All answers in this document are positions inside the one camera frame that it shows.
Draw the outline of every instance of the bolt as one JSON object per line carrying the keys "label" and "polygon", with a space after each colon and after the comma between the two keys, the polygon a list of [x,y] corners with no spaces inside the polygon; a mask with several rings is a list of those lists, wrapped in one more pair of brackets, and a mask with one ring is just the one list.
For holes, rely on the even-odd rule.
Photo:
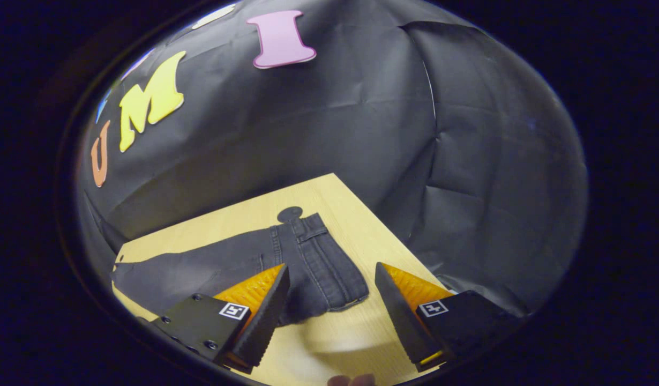
{"label": "bolt", "polygon": [[218,345],[213,342],[212,340],[207,340],[206,342],[203,342],[203,345],[208,347],[210,350],[217,350]]}

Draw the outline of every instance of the wooden board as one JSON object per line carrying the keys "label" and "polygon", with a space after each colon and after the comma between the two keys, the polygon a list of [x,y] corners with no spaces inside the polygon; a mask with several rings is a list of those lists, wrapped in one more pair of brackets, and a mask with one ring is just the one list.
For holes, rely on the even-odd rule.
{"label": "wooden board", "polygon": [[[279,224],[281,210],[298,206],[302,217],[320,213],[327,229],[365,277],[370,295],[364,302],[337,313],[325,313],[275,333],[259,367],[242,376],[272,386],[327,383],[332,376],[373,373],[379,386],[417,378],[396,336],[375,287],[375,265],[386,262],[440,285],[417,257],[379,221],[337,176],[328,174],[267,195],[225,207],[127,242],[117,255],[122,262],[140,262],[168,252],[185,252],[233,235]],[[156,315],[114,288],[134,315]]]}

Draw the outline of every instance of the pink letter i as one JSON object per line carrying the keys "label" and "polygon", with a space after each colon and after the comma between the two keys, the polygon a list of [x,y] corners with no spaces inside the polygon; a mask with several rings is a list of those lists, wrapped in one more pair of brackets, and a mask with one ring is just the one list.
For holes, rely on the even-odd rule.
{"label": "pink letter i", "polygon": [[262,14],[246,21],[258,27],[260,55],[254,59],[254,66],[269,69],[315,58],[315,50],[304,46],[298,33],[296,17],[300,15],[303,12],[299,10],[281,11]]}

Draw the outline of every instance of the denim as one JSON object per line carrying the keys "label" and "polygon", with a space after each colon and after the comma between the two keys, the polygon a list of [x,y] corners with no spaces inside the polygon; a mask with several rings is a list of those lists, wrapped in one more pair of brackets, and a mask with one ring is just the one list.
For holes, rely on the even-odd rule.
{"label": "denim", "polygon": [[181,254],[117,263],[111,278],[138,305],[163,315],[193,293],[215,296],[281,263],[289,267],[291,286],[279,325],[344,310],[367,298],[361,272],[317,213]]}

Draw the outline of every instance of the hand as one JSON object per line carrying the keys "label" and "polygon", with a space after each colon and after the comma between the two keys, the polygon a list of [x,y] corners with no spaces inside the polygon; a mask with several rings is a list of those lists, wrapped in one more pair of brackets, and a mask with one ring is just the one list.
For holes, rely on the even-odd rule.
{"label": "hand", "polygon": [[327,386],[375,386],[373,374],[359,375],[353,381],[345,375],[333,376],[327,380]]}

